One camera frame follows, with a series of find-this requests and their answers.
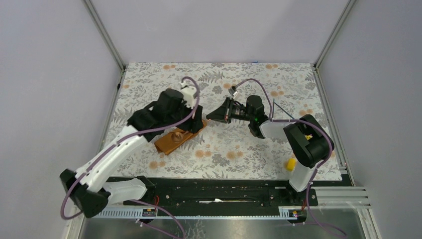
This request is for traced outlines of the orange cloth napkin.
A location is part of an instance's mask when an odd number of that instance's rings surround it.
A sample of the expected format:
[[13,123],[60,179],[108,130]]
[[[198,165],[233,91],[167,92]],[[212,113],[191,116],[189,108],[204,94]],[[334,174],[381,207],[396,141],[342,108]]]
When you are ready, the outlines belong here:
[[155,141],[154,145],[157,149],[157,152],[164,153],[165,155],[171,154],[176,149],[181,147],[181,145],[183,145],[185,142],[196,137],[203,129],[205,129],[207,123],[207,120],[203,120],[204,126],[197,133],[182,131],[181,129],[177,128],[172,132],[166,134],[165,136]]

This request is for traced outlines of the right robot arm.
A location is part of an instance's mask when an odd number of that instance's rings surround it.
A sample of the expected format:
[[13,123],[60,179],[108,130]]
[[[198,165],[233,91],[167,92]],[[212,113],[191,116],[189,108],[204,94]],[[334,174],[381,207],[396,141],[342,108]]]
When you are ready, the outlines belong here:
[[249,96],[245,105],[226,98],[206,118],[222,123],[235,119],[247,121],[254,137],[285,138],[298,161],[285,197],[288,203],[298,205],[305,199],[304,191],[313,180],[318,163],[331,156],[334,143],[312,115],[300,119],[270,119],[264,110],[262,99],[257,95]]

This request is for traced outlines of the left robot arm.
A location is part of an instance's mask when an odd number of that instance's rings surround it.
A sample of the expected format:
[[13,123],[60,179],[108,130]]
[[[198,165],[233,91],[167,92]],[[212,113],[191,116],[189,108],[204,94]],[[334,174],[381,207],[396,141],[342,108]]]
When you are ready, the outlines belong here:
[[60,215],[65,215],[69,199],[79,208],[79,213],[91,218],[110,204],[138,200],[147,205],[154,200],[153,189],[142,180],[132,178],[109,182],[109,177],[138,148],[173,127],[197,133],[202,127],[202,107],[199,105],[200,91],[185,86],[180,90],[166,89],[156,101],[139,109],[127,120],[121,132],[93,159],[77,170],[64,170],[60,180],[66,192]]

